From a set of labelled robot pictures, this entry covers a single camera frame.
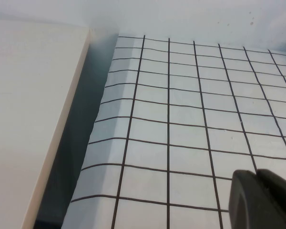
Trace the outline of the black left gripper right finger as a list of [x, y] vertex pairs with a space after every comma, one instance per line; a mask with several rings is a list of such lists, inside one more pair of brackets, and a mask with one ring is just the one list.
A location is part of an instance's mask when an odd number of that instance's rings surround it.
[[286, 180], [267, 169], [239, 171], [239, 229], [286, 229]]

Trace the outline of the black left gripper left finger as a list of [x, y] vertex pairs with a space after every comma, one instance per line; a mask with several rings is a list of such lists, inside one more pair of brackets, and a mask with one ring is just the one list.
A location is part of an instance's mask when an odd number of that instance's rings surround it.
[[233, 173], [228, 205], [231, 228], [251, 228], [252, 215], [257, 207], [257, 185], [255, 173], [248, 170]]

